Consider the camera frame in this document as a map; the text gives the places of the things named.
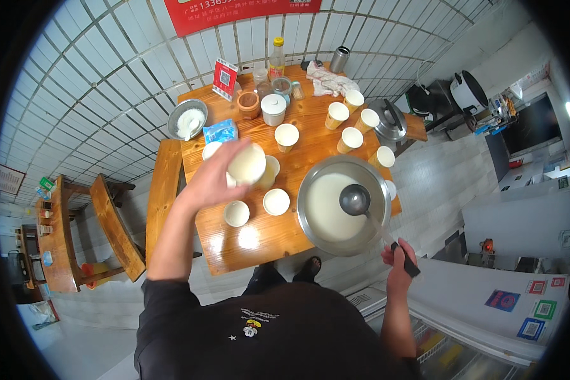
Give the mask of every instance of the thermos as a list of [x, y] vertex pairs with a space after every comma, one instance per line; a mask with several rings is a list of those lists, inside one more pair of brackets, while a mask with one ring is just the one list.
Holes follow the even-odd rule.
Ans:
[[350, 55], [351, 51], [347, 47], [338, 47], [338, 49], [334, 51], [334, 57], [331, 58], [329, 70], [333, 73], [343, 72], [344, 65], [346, 65], [346, 61], [348, 61], [348, 57], [350, 57]]

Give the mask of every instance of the blue plastic bag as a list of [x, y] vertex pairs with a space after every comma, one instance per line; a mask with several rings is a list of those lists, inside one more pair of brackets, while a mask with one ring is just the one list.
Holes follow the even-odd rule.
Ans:
[[236, 128], [235, 121], [229, 118], [212, 126], [204, 126], [203, 135], [205, 135], [205, 145], [213, 141], [224, 143], [238, 140], [239, 130]]

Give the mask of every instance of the stainless steel kettle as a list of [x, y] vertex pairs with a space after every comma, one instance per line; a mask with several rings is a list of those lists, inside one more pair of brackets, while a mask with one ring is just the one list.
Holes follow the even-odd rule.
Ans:
[[374, 100], [368, 104], [380, 117], [380, 124], [374, 128], [376, 134], [388, 141], [401, 141], [407, 132], [407, 122], [401, 110], [386, 99]]

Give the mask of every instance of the white towel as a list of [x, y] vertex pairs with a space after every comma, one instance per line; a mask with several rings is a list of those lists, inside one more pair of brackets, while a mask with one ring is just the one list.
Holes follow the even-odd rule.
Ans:
[[313, 96], [332, 95], [337, 97], [345, 95], [351, 89], [359, 91], [359, 86], [354, 80], [327, 71], [325, 67], [317, 66], [314, 61], [308, 64], [306, 78], [312, 80], [315, 87]]

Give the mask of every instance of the electrical wire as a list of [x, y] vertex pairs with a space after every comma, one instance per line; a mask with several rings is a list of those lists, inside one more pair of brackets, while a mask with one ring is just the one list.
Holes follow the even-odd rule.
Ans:
[[[484, 16], [484, 18], [491, 16], [492, 14], [494, 14], [497, 11], [500, 11], [502, 9], [504, 9], [509, 3], [511, 3], [512, 0], [502, 0], [500, 2], [500, 4], [498, 4], [496, 7], [493, 7], [493, 9], [490, 11], [490, 13], [488, 13], [486, 16]], [[433, 53], [433, 55], [431, 55], [430, 57], [428, 57], [427, 59], [425, 59], [424, 61], [420, 62], [420, 65], [418, 65], [418, 68], [416, 69], [416, 83], [418, 84], [418, 87], [420, 87], [421, 89], [423, 89], [425, 92], [427, 92], [428, 90], [426, 90], [426, 88], [424, 86], [421, 85], [420, 83], [420, 68], [422, 67], [422, 65], [424, 65], [427, 61], [432, 60], [434, 57], [437, 57], [439, 54], [441, 54], [441, 52], [443, 50], [445, 50], [446, 48], [448, 48], [448, 46], [450, 45], [454, 45], [456, 42], [460, 41], [460, 39], [466, 34], [468, 33], [473, 27], [475, 27], [477, 25], [477, 23], [475, 23], [472, 27], [470, 27], [465, 33], [462, 33], [458, 36], [458, 38], [454, 41], [450, 41], [448, 42], [445, 46], [443, 46], [441, 49], [437, 50], [435, 53]]]

